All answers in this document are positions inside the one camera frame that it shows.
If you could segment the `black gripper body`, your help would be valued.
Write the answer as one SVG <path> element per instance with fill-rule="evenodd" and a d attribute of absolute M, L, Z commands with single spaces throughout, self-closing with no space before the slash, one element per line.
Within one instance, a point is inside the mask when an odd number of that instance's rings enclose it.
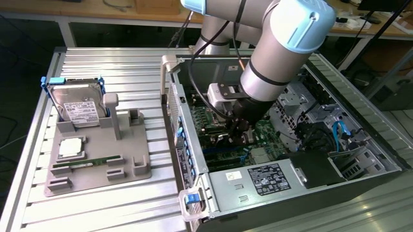
<path fill-rule="evenodd" d="M 258 101 L 253 98 L 241 98 L 233 105 L 233 117 L 226 121 L 232 131 L 256 129 L 257 122 L 262 120 L 276 101 Z"/>

